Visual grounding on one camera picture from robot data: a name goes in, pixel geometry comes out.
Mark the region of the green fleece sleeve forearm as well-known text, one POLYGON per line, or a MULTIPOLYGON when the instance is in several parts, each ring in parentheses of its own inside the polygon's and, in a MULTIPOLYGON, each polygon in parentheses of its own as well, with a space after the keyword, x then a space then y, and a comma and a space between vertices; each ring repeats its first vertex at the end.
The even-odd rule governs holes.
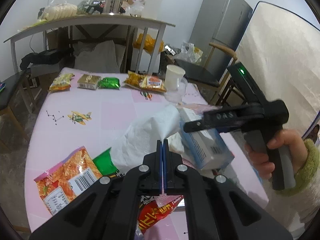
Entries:
POLYGON ((319 149, 310 139, 304 140, 308 158, 295 174, 296 186, 281 191, 272 189, 269 181, 263 181, 268 197, 265 210, 285 228, 289 228, 295 216, 309 226, 319 210, 319 149))

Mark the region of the person's right hand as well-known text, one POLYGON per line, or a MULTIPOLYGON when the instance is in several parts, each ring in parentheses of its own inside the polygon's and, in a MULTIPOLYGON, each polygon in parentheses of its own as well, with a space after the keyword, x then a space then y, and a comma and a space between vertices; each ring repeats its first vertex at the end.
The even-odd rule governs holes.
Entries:
MULTIPOLYGON (((267 148, 274 150, 283 145, 287 145, 290 149, 293 172, 296 174, 304 166, 308 158, 308 151, 304 145, 304 141, 297 131, 282 129, 267 143, 267 148)), ((268 155, 255 152, 249 144, 245 144, 245 149, 259 176, 262 179, 270 179, 275 169, 275 164, 269 161, 268 155)))

